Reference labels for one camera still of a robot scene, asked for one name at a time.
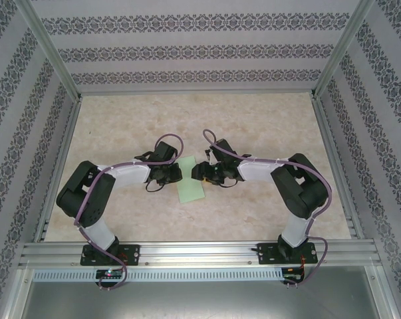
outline enclosure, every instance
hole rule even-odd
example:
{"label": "enclosure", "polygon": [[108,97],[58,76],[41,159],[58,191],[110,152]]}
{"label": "enclosure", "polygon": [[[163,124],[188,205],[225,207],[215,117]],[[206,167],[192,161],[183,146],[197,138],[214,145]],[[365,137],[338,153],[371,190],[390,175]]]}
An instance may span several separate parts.
{"label": "enclosure", "polygon": [[[59,190],[166,133],[204,161],[205,128],[311,160],[333,191],[324,262],[296,288],[299,264],[259,262],[289,218],[270,183],[188,203],[130,185],[104,218],[138,265],[100,291]],[[401,0],[0,0],[0,318],[62,317],[401,318]]]}

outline aluminum rail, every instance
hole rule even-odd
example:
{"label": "aluminum rail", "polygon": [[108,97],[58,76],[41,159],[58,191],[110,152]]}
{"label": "aluminum rail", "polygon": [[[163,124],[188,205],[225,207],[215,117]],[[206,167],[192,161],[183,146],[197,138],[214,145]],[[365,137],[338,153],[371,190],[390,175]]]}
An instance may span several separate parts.
{"label": "aluminum rail", "polygon": [[[140,245],[137,268],[231,268],[288,267],[296,265],[259,265],[257,243],[276,241],[122,243]],[[324,244],[314,242],[320,258]],[[90,268],[80,265],[86,243],[27,243],[19,261],[20,269]],[[380,257],[372,239],[330,240],[323,266],[378,266]]]}

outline beige floor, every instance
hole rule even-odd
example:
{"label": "beige floor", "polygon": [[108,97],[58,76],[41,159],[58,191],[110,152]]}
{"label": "beige floor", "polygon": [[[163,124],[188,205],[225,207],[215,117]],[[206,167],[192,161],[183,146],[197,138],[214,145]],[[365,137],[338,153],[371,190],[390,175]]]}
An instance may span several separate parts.
{"label": "beige floor", "polygon": [[[162,134],[179,134],[184,156],[205,160],[201,131],[213,130],[239,154],[287,158],[304,153],[334,190],[330,209],[311,235],[350,238],[323,141],[307,93],[86,97],[61,186],[84,160],[114,164],[152,150]],[[166,142],[179,148],[178,142]],[[248,241],[276,239],[289,212],[274,185],[243,182],[231,189],[203,183],[205,198],[180,204],[176,185],[146,193],[114,191],[104,217],[121,241]],[[83,241],[73,219],[54,207],[47,241]]]}

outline metal bar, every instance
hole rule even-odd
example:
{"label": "metal bar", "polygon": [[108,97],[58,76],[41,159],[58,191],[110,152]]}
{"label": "metal bar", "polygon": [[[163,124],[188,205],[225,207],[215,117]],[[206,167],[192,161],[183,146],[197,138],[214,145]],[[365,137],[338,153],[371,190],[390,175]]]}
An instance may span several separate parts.
{"label": "metal bar", "polygon": [[[140,264],[135,268],[233,268],[258,267],[258,242],[198,242],[198,243],[122,243],[137,244]],[[86,243],[28,243],[23,248],[19,268],[88,268],[80,266],[82,247]],[[324,244],[317,241],[320,258]],[[380,265],[373,240],[332,240],[323,266]]]}
{"label": "metal bar", "polygon": [[[33,282],[95,282],[94,269],[39,269]],[[132,268],[129,282],[205,282],[205,281],[269,281],[283,280],[281,268],[192,268],[154,269]],[[120,278],[104,278],[103,282],[118,282]]]}
{"label": "metal bar", "polygon": [[270,93],[306,93],[309,88],[264,88],[257,90],[218,89],[218,90],[135,90],[135,91],[94,91],[82,92],[81,96],[109,95],[157,95],[157,94],[270,94]]}
{"label": "metal bar", "polygon": [[321,105],[319,98],[311,98],[311,102],[313,103],[315,117],[317,118],[317,124],[319,125],[327,157],[331,164],[334,182],[336,183],[336,188],[338,189],[340,202],[342,203],[345,214],[351,218],[352,224],[354,225],[356,231],[356,236],[359,239],[363,239],[364,233],[362,231],[360,219],[358,218],[354,202],[352,201],[348,183],[346,182],[342,164],[339,160],[338,152],[336,150],[336,145],[334,144],[332,138],[331,129],[329,128],[329,123],[327,123],[324,115],[323,106]]}
{"label": "metal bar", "polygon": [[59,190],[61,175],[65,168],[65,163],[67,159],[68,149],[70,148],[70,143],[72,142],[74,128],[76,127],[76,122],[79,115],[80,105],[82,104],[82,98],[79,98],[78,102],[72,110],[70,123],[67,126],[65,133],[65,140],[60,149],[60,154],[58,158],[58,165],[53,172],[53,178],[51,186],[49,187],[47,198],[45,199],[45,205],[43,207],[41,218],[39,219],[39,226],[36,230],[34,241],[40,241],[43,236],[44,226],[46,220],[48,220],[53,212],[53,207],[55,203],[55,196]]}
{"label": "metal bar", "polygon": [[29,296],[34,275],[33,269],[17,269],[10,293],[2,315],[4,319],[20,319]]}
{"label": "metal bar", "polygon": [[320,74],[317,85],[313,90],[315,91],[315,97],[321,96],[321,94],[323,94],[323,92],[325,91],[327,83],[329,83],[329,80],[332,78],[340,60],[342,60],[343,55],[345,54],[346,50],[351,44],[351,41],[355,37],[355,34],[360,28],[364,18],[366,18],[367,13],[369,12],[373,3],[374,0],[360,0],[358,2],[357,7],[355,8],[351,18],[346,24],[345,30],[343,31],[338,43],[333,49],[331,57],[328,59],[325,68]]}
{"label": "metal bar", "polygon": [[394,296],[389,287],[383,266],[366,266],[368,284],[381,319],[400,319]]}
{"label": "metal bar", "polygon": [[30,26],[30,29],[54,67],[55,72],[59,75],[61,82],[70,94],[72,100],[76,101],[80,92],[78,91],[78,88],[76,87],[70,72],[67,70],[59,52],[55,48],[54,43],[49,37],[41,19],[36,14],[36,11],[31,4],[31,0],[16,0],[15,4],[19,8],[27,24]]}

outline small object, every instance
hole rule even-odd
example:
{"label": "small object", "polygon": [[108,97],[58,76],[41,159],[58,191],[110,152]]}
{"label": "small object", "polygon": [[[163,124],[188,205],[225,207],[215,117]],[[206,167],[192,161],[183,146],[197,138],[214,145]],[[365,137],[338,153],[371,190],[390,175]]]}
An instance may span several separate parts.
{"label": "small object", "polygon": [[97,270],[95,279],[122,279],[122,269]]}
{"label": "small object", "polygon": [[179,158],[176,163],[180,166],[182,173],[182,180],[176,184],[180,203],[188,203],[189,201],[204,198],[205,193],[203,192],[201,181],[191,178],[192,169],[196,166],[194,156]]}

